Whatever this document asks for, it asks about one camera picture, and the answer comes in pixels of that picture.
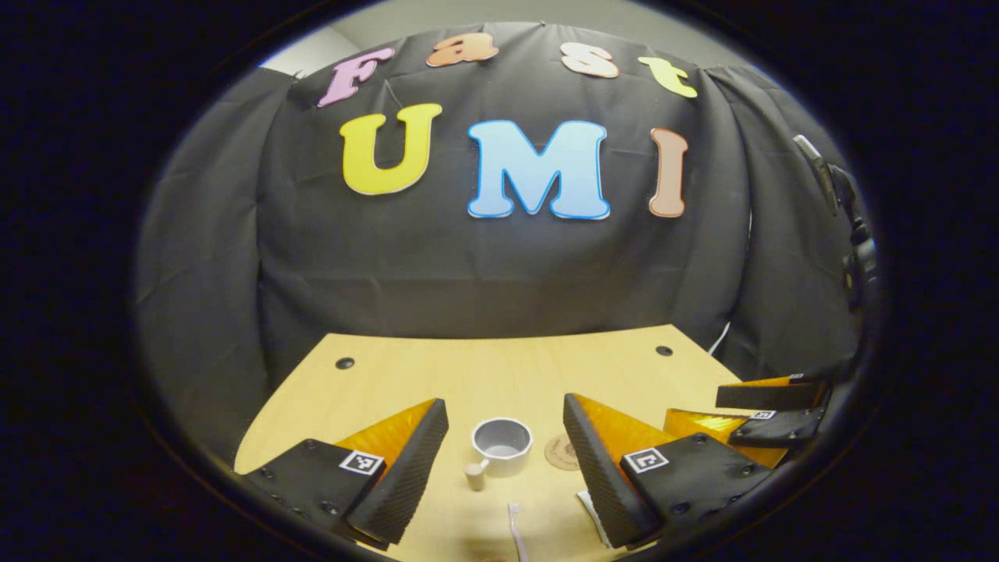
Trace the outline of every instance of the wooden table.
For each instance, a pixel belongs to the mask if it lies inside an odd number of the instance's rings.
[[[663,356],[656,347],[667,346]],[[351,357],[355,365],[338,369]],[[303,439],[335,443],[418,402],[443,398],[451,429],[427,491],[399,545],[404,561],[517,560],[507,503],[533,561],[613,560],[576,493],[582,473],[544,458],[565,432],[562,400],[576,392],[655,427],[666,408],[714,408],[718,385],[738,379],[671,325],[544,338],[433,340],[330,334],[274,393],[247,432],[235,470],[246,474]],[[516,418],[533,433],[524,470],[469,488],[463,466],[478,462],[470,433],[484,419]]]

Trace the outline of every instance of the foam letter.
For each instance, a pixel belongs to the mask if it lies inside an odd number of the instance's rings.
[[[527,213],[544,202],[558,176],[558,196],[551,212],[565,219],[606,218],[610,205],[600,196],[600,141],[606,129],[586,121],[565,121],[555,129],[540,154],[512,121],[484,121],[469,127],[479,141],[479,197],[469,203],[469,214],[479,218],[505,217],[513,201],[503,195],[503,176]]]
[[[620,71],[614,63],[610,53],[599,47],[584,45],[582,43],[562,43],[561,52],[562,64],[573,72],[599,76],[600,78],[615,78]]]
[[[486,60],[499,52],[500,49],[493,46],[493,36],[489,33],[466,33],[434,45],[434,54],[427,57],[427,66]]]
[[[375,67],[378,66],[376,61],[389,60],[394,54],[396,51],[391,47],[386,47],[373,53],[345,60],[333,67],[333,80],[330,81],[330,88],[327,89],[323,99],[319,100],[318,105],[320,107],[327,106],[353,96],[358,91],[354,85],[354,80],[357,79],[359,82],[368,80],[375,73]]]
[[[680,82],[686,78],[686,71],[669,64],[669,61],[656,57],[638,57],[638,62],[647,64],[652,69],[652,76],[660,86],[685,98],[697,97],[697,90]]]
[[[427,171],[431,157],[431,121],[441,115],[436,103],[411,105],[399,110],[397,119],[406,123],[403,161],[383,170],[375,165],[375,133],[385,124],[385,115],[374,113],[352,119],[340,128],[344,137],[344,180],[362,195],[385,195],[403,191],[417,183]]]
[[[686,140],[668,129],[652,129],[652,140],[659,149],[659,178],[648,210],[657,217],[675,218],[683,214],[680,182],[683,179],[683,153]]]

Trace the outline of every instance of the cup handle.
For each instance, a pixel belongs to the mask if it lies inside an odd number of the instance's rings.
[[[469,486],[477,492],[486,487],[486,467],[490,465],[490,459],[483,459],[482,462],[470,462],[465,465],[465,477],[469,480]]]

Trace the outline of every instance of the white toothbrush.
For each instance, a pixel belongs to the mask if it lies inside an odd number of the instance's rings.
[[[516,543],[516,556],[520,562],[528,562],[527,549],[523,547],[523,539],[520,538],[520,533],[516,532],[516,525],[513,524],[513,514],[520,513],[520,504],[510,503],[506,505],[509,507],[509,532],[513,534],[513,542]]]

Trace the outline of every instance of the small cup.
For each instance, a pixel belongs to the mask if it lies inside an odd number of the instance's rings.
[[[465,465],[469,485],[473,490],[482,490],[486,486],[487,472],[493,477],[512,476],[520,472],[527,463],[527,452],[533,442],[530,429],[512,418],[480,422],[472,430],[472,447],[483,456],[483,460]]]

